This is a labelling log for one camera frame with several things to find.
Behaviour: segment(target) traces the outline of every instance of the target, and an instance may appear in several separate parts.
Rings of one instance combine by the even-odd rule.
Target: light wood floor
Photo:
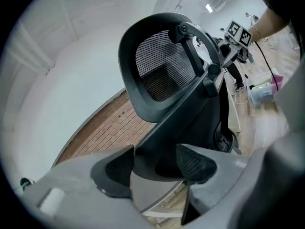
[[[277,44],[274,38],[269,38],[268,41],[259,42],[270,67],[275,68],[281,75],[284,76],[283,82],[286,83],[296,70],[299,64],[299,50],[291,48],[288,37],[284,31],[276,35],[279,41]],[[254,57],[254,63],[236,64],[244,81],[245,76],[253,77],[263,72],[268,72],[269,69],[262,57],[260,51],[255,44],[250,45],[249,51]],[[236,94],[237,103],[247,102],[248,94],[246,88]],[[254,107],[251,100],[246,104],[235,104],[241,124],[241,132],[237,134],[239,148],[244,156],[249,156],[251,153],[262,147],[268,147],[277,138],[289,132],[289,126],[281,110],[276,104],[262,104]],[[161,207],[166,208],[183,208],[186,200],[187,187],[180,185],[177,190],[162,204]],[[147,218],[156,228],[162,229],[178,229],[181,228],[180,218],[165,219],[165,218]]]

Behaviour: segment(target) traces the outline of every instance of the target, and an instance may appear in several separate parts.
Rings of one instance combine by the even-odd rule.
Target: brown wooden plank floor
[[[267,42],[260,42],[263,52],[271,67],[282,74],[286,82],[299,64],[299,52],[291,49],[284,31],[276,35],[280,42],[276,44],[271,37]],[[244,81],[244,72],[249,77],[267,72],[265,61],[255,45],[250,52],[254,56],[254,64],[237,65]],[[247,101],[248,94],[244,88],[236,94],[236,102]],[[289,131],[289,126],[280,109],[275,104],[264,104],[254,107],[249,100],[246,104],[236,104],[241,124],[238,135],[239,147],[243,155],[250,155],[256,148],[268,147],[278,137]],[[115,148],[126,144],[137,144],[153,127],[154,124],[141,120],[134,112],[126,92],[103,108],[76,135],[60,157],[59,162],[71,157]],[[159,206],[166,208],[183,208],[186,200],[187,187],[180,185]],[[148,221],[162,229],[181,228],[180,219],[149,218]]]

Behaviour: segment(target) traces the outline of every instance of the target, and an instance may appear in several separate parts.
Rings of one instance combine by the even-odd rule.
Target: black pants
[[[236,65],[234,63],[232,63],[230,66],[227,67],[228,72],[231,74],[231,76],[233,76],[233,78],[236,80],[236,84],[238,86],[243,86],[243,79],[242,76],[240,75]]]

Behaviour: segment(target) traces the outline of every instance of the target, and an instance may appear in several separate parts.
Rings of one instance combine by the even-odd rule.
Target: fluorescent light
[[[211,8],[211,6],[210,6],[209,4],[207,4],[205,7],[206,7],[206,9],[207,9],[210,13],[213,12],[213,10],[212,10],[212,8]]]

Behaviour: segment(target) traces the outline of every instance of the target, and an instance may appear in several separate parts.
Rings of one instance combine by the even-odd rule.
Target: plastic bin
[[[276,74],[275,79],[278,85],[278,88],[280,89],[283,82],[283,77],[278,75],[275,70],[273,70],[274,74]],[[276,85],[271,81],[272,75],[271,73],[263,73],[256,77],[252,77],[249,79],[246,79],[246,86],[249,98],[251,99],[253,105],[258,106],[263,103],[272,103],[274,102],[274,93],[276,90]],[[251,85],[260,85],[265,82],[272,82],[270,85],[262,86],[260,88],[252,88],[250,89]]]

